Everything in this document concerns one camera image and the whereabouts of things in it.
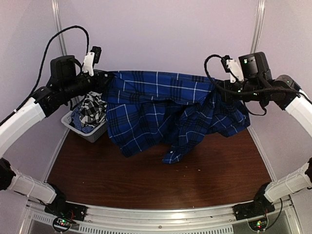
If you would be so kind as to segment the blue plaid long sleeve shirt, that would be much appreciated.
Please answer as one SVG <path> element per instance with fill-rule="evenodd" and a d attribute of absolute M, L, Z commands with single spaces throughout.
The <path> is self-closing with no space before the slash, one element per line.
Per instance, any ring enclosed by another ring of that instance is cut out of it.
<path fill-rule="evenodd" d="M 245 130 L 247 109 L 239 101 L 225 103 L 218 83 L 186 74 L 115 71 L 102 93 L 109 138 L 125 157 L 169 144 L 163 162 L 173 164 L 206 135 L 231 137 Z"/>

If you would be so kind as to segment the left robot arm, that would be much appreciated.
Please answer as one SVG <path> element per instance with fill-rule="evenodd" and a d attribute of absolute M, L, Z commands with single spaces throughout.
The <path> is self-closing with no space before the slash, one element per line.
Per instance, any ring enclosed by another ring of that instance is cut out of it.
<path fill-rule="evenodd" d="M 60 106 L 90 91 L 102 92 L 112 80 L 113 73 L 94 70 L 98 62 L 94 53 L 79 63 L 74 56 L 62 56 L 50 62 L 51 77 L 46 86 L 33 92 L 19 110 L 0 125 L 0 155 L 32 126 L 49 117 Z M 0 188 L 33 197 L 59 216 L 70 212 L 66 196 L 55 185 L 33 179 L 20 173 L 8 160 L 0 159 Z"/>

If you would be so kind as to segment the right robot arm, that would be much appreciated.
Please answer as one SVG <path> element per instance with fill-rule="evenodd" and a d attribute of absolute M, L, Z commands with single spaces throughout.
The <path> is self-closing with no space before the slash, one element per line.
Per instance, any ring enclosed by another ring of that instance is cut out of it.
<path fill-rule="evenodd" d="M 312 102 L 301 87 L 288 75 L 273 79 L 263 52 L 240 56 L 236 61 L 229 56 L 221 58 L 229 80 L 222 82 L 221 95 L 225 102 L 243 103 L 257 101 L 265 110 L 274 102 L 281 110 L 292 116 L 305 131 L 312 133 Z M 252 202 L 238 204 L 235 213 L 246 216 L 265 214 L 274 210 L 273 203 L 284 196 L 312 187 L 312 162 L 309 160 L 297 171 L 278 181 L 263 184 Z"/>

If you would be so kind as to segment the black white checked shirt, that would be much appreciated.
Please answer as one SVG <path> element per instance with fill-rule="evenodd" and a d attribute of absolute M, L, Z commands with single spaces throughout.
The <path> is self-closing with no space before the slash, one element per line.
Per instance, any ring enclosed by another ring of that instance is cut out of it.
<path fill-rule="evenodd" d="M 101 94 L 89 92 L 79 109 L 79 120 L 82 128 L 96 128 L 106 120 L 107 102 L 101 99 Z"/>

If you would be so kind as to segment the blue patterned shirt in basket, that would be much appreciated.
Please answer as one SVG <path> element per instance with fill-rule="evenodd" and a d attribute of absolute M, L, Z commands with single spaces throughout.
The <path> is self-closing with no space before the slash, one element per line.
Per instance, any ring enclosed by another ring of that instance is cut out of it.
<path fill-rule="evenodd" d="M 79 108 L 75 108 L 70 117 L 70 125 L 84 134 L 91 133 L 98 126 L 93 117 L 85 115 Z"/>

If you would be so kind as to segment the grey plastic laundry basket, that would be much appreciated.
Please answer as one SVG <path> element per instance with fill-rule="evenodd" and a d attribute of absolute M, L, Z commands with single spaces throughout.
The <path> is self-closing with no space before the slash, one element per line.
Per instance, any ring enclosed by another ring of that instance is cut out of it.
<path fill-rule="evenodd" d="M 61 118 L 61 123 L 75 134 L 91 143 L 96 142 L 107 131 L 106 119 L 97 126 L 87 125 L 83 127 L 80 121 L 80 111 L 78 107 L 65 114 Z"/>

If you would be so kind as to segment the right circuit board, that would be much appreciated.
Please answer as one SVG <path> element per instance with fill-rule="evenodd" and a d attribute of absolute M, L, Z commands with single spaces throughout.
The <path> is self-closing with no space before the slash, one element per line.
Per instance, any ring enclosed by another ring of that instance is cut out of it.
<path fill-rule="evenodd" d="M 268 220 L 265 218 L 253 219 L 248 221 L 248 225 L 252 231 L 261 232 L 266 229 L 268 225 Z"/>

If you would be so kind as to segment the circuit board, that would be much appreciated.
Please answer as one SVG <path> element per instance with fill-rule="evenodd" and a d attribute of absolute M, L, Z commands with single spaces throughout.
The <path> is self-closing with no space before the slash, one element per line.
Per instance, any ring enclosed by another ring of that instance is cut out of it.
<path fill-rule="evenodd" d="M 70 230 L 73 224 L 71 220 L 56 217 L 52 222 L 52 227 L 56 232 L 63 233 Z"/>
<path fill-rule="evenodd" d="M 253 219 L 248 221 L 248 225 L 252 231 L 261 232 L 266 229 L 268 225 L 268 220 L 265 218 Z"/>

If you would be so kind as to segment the left circuit board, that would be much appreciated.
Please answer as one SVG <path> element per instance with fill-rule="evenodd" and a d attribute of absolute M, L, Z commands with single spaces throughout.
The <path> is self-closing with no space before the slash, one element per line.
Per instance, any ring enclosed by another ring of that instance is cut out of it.
<path fill-rule="evenodd" d="M 63 233 L 70 230 L 73 224 L 71 220 L 56 217 L 52 222 L 52 227 L 56 232 Z"/>

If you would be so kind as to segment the right aluminium frame post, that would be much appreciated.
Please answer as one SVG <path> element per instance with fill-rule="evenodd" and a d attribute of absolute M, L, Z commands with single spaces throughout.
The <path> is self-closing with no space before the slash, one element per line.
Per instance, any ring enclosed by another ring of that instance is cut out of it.
<path fill-rule="evenodd" d="M 263 30 L 264 19 L 265 19 L 265 0 L 259 0 L 256 14 L 255 14 L 255 25 L 253 31 L 253 38 L 250 48 L 250 53 L 255 53 L 258 49 L 260 38 Z"/>

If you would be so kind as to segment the aluminium frame post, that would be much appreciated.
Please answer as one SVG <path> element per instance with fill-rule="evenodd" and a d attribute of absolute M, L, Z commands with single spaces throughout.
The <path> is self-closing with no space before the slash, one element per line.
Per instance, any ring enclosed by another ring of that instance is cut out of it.
<path fill-rule="evenodd" d="M 51 6 L 52 6 L 52 13 L 53 13 L 53 18 L 55 22 L 55 27 L 56 27 L 57 32 L 59 32 L 62 30 L 61 15 L 59 11 L 59 1 L 51 0 Z M 58 35 L 57 38 L 58 38 L 58 44 L 59 44 L 61 55 L 66 56 L 67 50 L 66 50 L 66 45 L 65 45 L 63 34 Z"/>
<path fill-rule="evenodd" d="M 259 0 L 256 14 L 255 14 L 255 25 L 253 31 L 253 38 L 250 48 L 250 53 L 255 53 L 258 49 L 260 38 L 263 30 L 264 19 L 265 19 L 265 0 Z"/>

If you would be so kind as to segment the left aluminium frame post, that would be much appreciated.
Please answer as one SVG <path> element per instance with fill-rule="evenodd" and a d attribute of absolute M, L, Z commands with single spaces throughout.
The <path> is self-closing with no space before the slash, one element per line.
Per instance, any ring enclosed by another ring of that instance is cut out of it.
<path fill-rule="evenodd" d="M 59 1 L 51 0 L 51 6 L 52 6 L 52 13 L 53 13 L 53 18 L 55 22 L 55 27 L 56 27 L 57 32 L 59 32 L 62 30 L 61 15 L 59 11 Z M 66 50 L 66 45 L 65 45 L 63 34 L 58 35 L 57 38 L 58 38 L 58 44 L 59 44 L 61 55 L 66 56 L 67 50 Z"/>

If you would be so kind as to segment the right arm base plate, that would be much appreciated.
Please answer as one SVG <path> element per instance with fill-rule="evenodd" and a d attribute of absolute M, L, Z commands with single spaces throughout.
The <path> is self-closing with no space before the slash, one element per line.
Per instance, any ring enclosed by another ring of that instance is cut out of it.
<path fill-rule="evenodd" d="M 275 211 L 272 204 L 262 205 L 254 201 L 248 203 L 240 203 L 233 206 L 233 212 L 236 220 L 249 219 L 257 216 L 262 216 Z"/>

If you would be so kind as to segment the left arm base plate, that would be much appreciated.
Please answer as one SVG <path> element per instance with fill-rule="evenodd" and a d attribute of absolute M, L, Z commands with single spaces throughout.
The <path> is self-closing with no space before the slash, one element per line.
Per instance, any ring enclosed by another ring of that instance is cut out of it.
<path fill-rule="evenodd" d="M 56 208 L 52 204 L 44 205 L 44 211 L 60 218 L 66 218 L 74 221 L 84 221 L 87 207 L 70 202 L 65 202 L 65 208 Z"/>

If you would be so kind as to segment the front aluminium rail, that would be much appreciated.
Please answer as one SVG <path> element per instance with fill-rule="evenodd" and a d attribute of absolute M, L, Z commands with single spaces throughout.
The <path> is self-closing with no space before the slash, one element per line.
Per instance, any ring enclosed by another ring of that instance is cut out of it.
<path fill-rule="evenodd" d="M 264 234 L 300 234 L 302 228 L 290 197 L 274 204 L 267 215 L 238 220 L 234 205 L 144 210 L 88 205 L 83 221 L 68 234 L 257 234 L 255 225 L 268 223 Z"/>

